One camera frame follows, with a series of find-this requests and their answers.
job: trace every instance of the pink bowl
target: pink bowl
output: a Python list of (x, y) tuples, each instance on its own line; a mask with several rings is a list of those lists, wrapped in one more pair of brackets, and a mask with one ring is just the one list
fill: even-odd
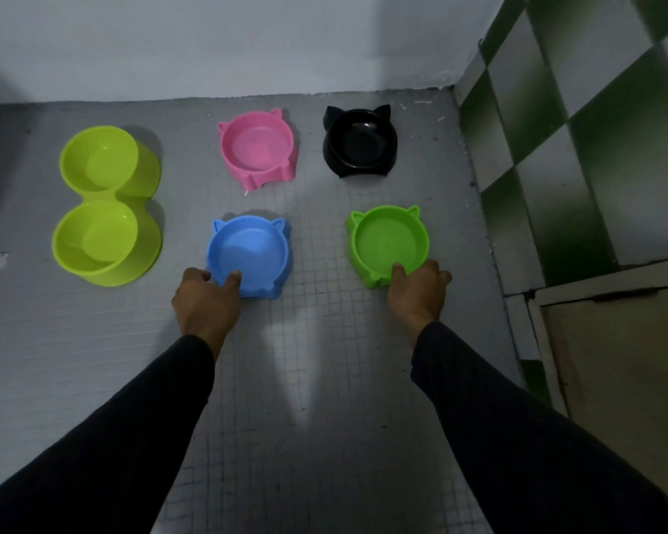
[(225, 167), (245, 191), (294, 179), (298, 152), (281, 109), (246, 112), (218, 124), (218, 132)]

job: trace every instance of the pet bowl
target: pet bowl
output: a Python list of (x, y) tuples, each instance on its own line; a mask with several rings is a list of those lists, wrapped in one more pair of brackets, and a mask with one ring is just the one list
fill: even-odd
[(393, 263), (410, 273), (428, 258), (428, 232), (417, 205), (409, 209), (382, 205), (362, 214), (354, 211), (346, 219), (349, 261), (364, 285), (375, 288), (391, 283)]
[(213, 231), (206, 259), (218, 284), (222, 285), (232, 271), (240, 270), (240, 297), (274, 300), (282, 294), (282, 285), (292, 271), (287, 221), (241, 215), (230, 221), (214, 221)]
[(91, 127), (66, 144), (60, 172), (83, 202), (52, 236), (57, 263), (105, 287), (146, 273), (161, 251), (161, 232), (145, 208), (161, 179), (153, 152), (123, 129)]
[(113, 190), (124, 197), (150, 198), (161, 177), (153, 152), (113, 126), (90, 127), (74, 135), (60, 155), (60, 172), (82, 196)]
[(77, 206), (52, 237), (59, 265), (99, 286), (123, 285), (142, 276), (160, 249), (158, 226), (145, 209), (114, 200)]
[(294, 179), (298, 152), (280, 109), (247, 112), (218, 124), (218, 132), (225, 167), (245, 191)]
[(391, 107), (343, 111), (328, 106), (324, 114), (324, 160), (344, 178), (353, 174), (386, 176), (396, 163), (398, 137), (390, 121)]

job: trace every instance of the blue bowl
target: blue bowl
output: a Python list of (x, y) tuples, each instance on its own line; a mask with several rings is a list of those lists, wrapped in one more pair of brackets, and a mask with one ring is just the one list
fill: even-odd
[(240, 270), (240, 297), (274, 300), (292, 272), (291, 230), (284, 219), (268, 221), (257, 215), (216, 220), (206, 255), (208, 269), (219, 285), (229, 273)]

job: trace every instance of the bowl rim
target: bowl rim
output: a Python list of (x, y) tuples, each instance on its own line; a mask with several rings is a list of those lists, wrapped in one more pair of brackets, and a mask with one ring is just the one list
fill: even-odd
[(376, 277), (381, 277), (382, 279), (390, 280), (391, 279), (391, 270), (388, 270), (386, 273), (380, 273), (377, 272), (376, 270), (373, 270), (371, 267), (369, 267), (368, 264), (366, 264), (365, 260), (361, 258), (361, 255), (359, 254), (359, 251), (356, 249), (356, 235), (358, 234), (359, 227), (364, 223), (364, 220), (367, 216), (370, 214), (376, 214), (382, 210), (394, 210), (397, 213), (405, 214), (408, 215), (411, 219), (413, 219), (422, 229), (424, 235), (425, 235), (425, 257), (423, 259), (423, 262), (419, 265), (422, 266), (422, 264), (428, 259), (429, 252), (430, 252), (430, 238), (428, 236), (428, 229), (425, 227), (423, 224), (423, 221), (420, 220), (420, 208), (417, 205), (413, 205), (409, 208), (403, 208), (399, 205), (393, 205), (393, 204), (385, 204), (385, 205), (378, 205), (375, 208), (371, 208), (369, 211), (365, 212), (358, 212), (362, 214), (361, 219), (354, 224), (354, 228), (351, 229), (351, 233), (349, 234), (349, 239), (351, 243), (351, 250), (356, 258), (356, 261), (368, 272), (369, 276), (376, 276)]
[[(392, 134), (392, 138), (386, 141), (386, 148), (384, 149), (383, 153), (379, 156), (379, 158), (375, 162), (368, 164), (354, 163), (346, 159), (344, 156), (342, 156), (342, 154), (339, 152), (336, 146), (336, 142), (339, 141), (335, 141), (334, 139), (332, 139), (332, 134), (335, 130), (338, 129), (338, 126), (344, 124), (351, 125), (351, 123), (356, 121), (356, 119), (364, 117), (375, 118), (379, 123), (387, 125), (390, 128)], [(396, 128), (391, 123), (391, 120), (385, 119), (384, 117), (377, 115), (373, 110), (366, 110), (366, 109), (347, 110), (346, 112), (341, 114), (341, 116), (339, 116), (336, 120), (334, 120), (334, 123), (332, 123), (332, 126), (327, 131), (325, 140), (327, 142), (329, 150), (332, 152), (337, 161), (339, 161), (342, 165), (350, 169), (375, 169), (377, 167), (381, 167), (383, 164), (391, 160), (391, 158), (398, 151), (398, 133), (396, 133)]]
[(121, 184), (114, 186), (114, 187), (105, 187), (103, 189), (99, 189), (98, 191), (90, 191), (88, 189), (82, 189), (81, 187), (77, 187), (74, 185), (71, 180), (68, 178), (66, 174), (66, 168), (65, 168), (65, 161), (67, 159), (67, 152), (68, 150), (74, 146), (75, 142), (77, 142), (78, 139), (83, 138), (85, 135), (88, 135), (89, 133), (96, 133), (96, 132), (104, 132), (108, 131), (111, 133), (116, 133), (119, 134), (119, 136), (125, 136), (126, 140), (129, 143), (129, 147), (131, 148), (131, 153), (134, 156), (134, 168), (133, 170), (135, 171), (136, 168), (138, 167), (139, 164), (139, 145), (136, 142), (136, 139), (132, 136), (131, 133), (126, 131), (125, 129), (122, 129), (121, 127), (116, 127), (116, 125), (94, 125), (91, 127), (87, 127), (87, 129), (83, 129), (79, 133), (76, 133), (72, 135), (72, 137), (67, 141), (67, 143), (62, 147), (62, 151), (60, 152), (60, 160), (59, 160), (59, 168), (60, 168), (60, 174), (62, 175), (62, 180), (64, 180), (65, 184), (67, 184), (67, 187), (72, 189), (77, 194), (96, 194), (96, 193), (102, 193), (104, 191), (118, 191), (122, 187), (124, 187), (127, 183), (129, 183), (129, 180), (133, 178), (133, 172), (129, 177)]
[[(284, 232), (282, 232), (279, 228), (277, 228), (274, 225), (275, 221), (283, 221), (285, 224), (287, 224), (287, 220), (285, 218), (282, 218), (282, 217), (278, 217), (276, 219), (269, 220), (267, 218), (260, 217), (259, 215), (238, 215), (237, 217), (233, 217), (232, 219), (228, 219), (228, 221), (222, 221), (222, 223), (224, 223), (225, 226), (221, 227), (218, 231), (213, 232), (213, 236), (210, 238), (210, 243), (208, 244), (208, 251), (206, 252), (206, 263), (210, 267), (210, 262), (209, 262), (210, 251), (211, 251), (211, 248), (212, 248), (213, 244), (215, 243), (215, 239), (217, 238), (218, 234), (222, 233), (226, 226), (230, 226), (233, 223), (239, 223), (240, 220), (243, 220), (243, 219), (257, 219), (258, 221), (269, 225), (269, 227), (276, 233), (276, 235), (284, 243), (285, 255), (282, 259), (282, 264), (280, 265), (280, 268), (277, 271), (277, 275), (275, 276), (275, 278), (272, 281), (273, 284), (275, 286), (277, 286), (277, 282), (281, 279), (282, 275), (285, 273), (285, 271), (287, 269), (287, 264), (288, 264), (290, 255), (292, 254), (292, 248), (289, 245), (289, 242), (287, 240), (287, 236), (285, 236)], [(215, 270), (209, 270), (209, 271), (211, 272), (211, 274), (213, 274), (213, 278), (215, 279), (215, 281), (218, 284), (220, 284), (219, 278), (215, 277)], [(264, 288), (264, 286), (260, 286), (255, 290), (261, 290), (262, 288)]]
[[(288, 138), (288, 150), (287, 150), (286, 157), (283, 160), (282, 164), (277, 164), (276, 166), (270, 167), (268, 169), (251, 169), (250, 167), (247, 167), (247, 168), (238, 167), (237, 165), (233, 164), (233, 162), (230, 161), (230, 159), (228, 159), (228, 156), (225, 153), (225, 148), (223, 146), (223, 142), (225, 141), (225, 135), (227, 135), (228, 131), (230, 131), (230, 128), (232, 127), (232, 125), (235, 122), (239, 122), (239, 121), (241, 121), (245, 118), (248, 118), (250, 116), (263, 115), (263, 114), (273, 117), (276, 120), (276, 123), (278, 125), (282, 125), (282, 126), (285, 127), (286, 132), (287, 132), (287, 138)], [(227, 122), (227, 127), (223, 130), (222, 134), (220, 135), (219, 140), (220, 140), (220, 142), (219, 142), (220, 154), (223, 157), (223, 160), (225, 161), (226, 165), (228, 167), (238, 169), (238, 170), (241, 170), (241, 171), (245, 171), (245, 172), (248, 172), (250, 174), (265, 174), (265, 173), (268, 173), (268, 172), (275, 171), (275, 170), (277, 170), (281, 167), (284, 167), (287, 164), (287, 162), (289, 161), (289, 158), (291, 157), (292, 152), (294, 151), (294, 148), (295, 148), (294, 131), (289, 126), (289, 124), (284, 120), (283, 115), (282, 115), (282, 109), (279, 109), (279, 108), (272, 109), (269, 112), (266, 111), (266, 110), (251, 110), (251, 111), (243, 112), (242, 114), (235, 116), (234, 118), (232, 118), (232, 120)]]
[[(65, 261), (60, 257), (60, 253), (57, 250), (57, 244), (58, 244), (58, 235), (62, 228), (64, 228), (64, 225), (66, 224), (67, 220), (71, 218), (73, 215), (78, 213), (80, 209), (85, 208), (90, 205), (118, 205), (119, 207), (125, 208), (128, 210), (128, 213), (131, 218), (133, 218), (134, 223), (136, 224), (136, 237), (134, 238), (134, 242), (132, 243), (131, 247), (129, 248), (129, 251), (127, 251), (126, 255), (124, 255), (123, 258), (115, 260), (111, 264), (104, 266), (103, 268), (99, 268), (97, 270), (90, 270), (90, 271), (84, 271), (84, 270), (79, 270), (78, 268), (74, 268), (72, 266), (69, 266)], [(131, 209), (131, 206), (128, 204), (124, 204), (123, 202), (117, 201), (117, 200), (96, 200), (96, 201), (90, 201), (90, 202), (82, 202), (80, 205), (75, 206), (71, 210), (69, 210), (65, 215), (62, 216), (62, 219), (60, 220), (59, 223), (57, 223), (57, 227), (55, 228), (54, 232), (52, 232), (52, 256), (54, 259), (57, 261), (57, 264), (59, 264), (64, 270), (67, 270), (70, 273), (73, 273), (76, 276), (80, 277), (92, 277), (92, 276), (99, 276), (103, 273), (109, 272), (119, 266), (121, 263), (123, 263), (127, 258), (129, 258), (129, 255), (134, 250), (134, 247), (136, 247), (136, 243), (139, 238), (139, 220), (138, 217), (136, 217), (136, 214), (134, 211)]]

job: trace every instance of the tiled floor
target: tiled floor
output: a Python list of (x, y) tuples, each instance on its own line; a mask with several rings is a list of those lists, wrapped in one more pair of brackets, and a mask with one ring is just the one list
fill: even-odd
[[(321, 154), (327, 105), (390, 103), (400, 139), (389, 177), (340, 180)], [(243, 194), (219, 156), (217, 122), (280, 106), (297, 177)], [(155, 266), (100, 288), (60, 269), (50, 236), (79, 198), (60, 149), (91, 125), (125, 127), (161, 157), (151, 206)], [(216, 369), (157, 532), (486, 532), (385, 306), (350, 269), (344, 219), (417, 204), (431, 255), (455, 278), (443, 320), (519, 382), (477, 188), (448, 92), (0, 106), (0, 482), (86, 417), (177, 336), (169, 302), (203, 266), (214, 218), (292, 224), (294, 271), (275, 301), (245, 304)]]

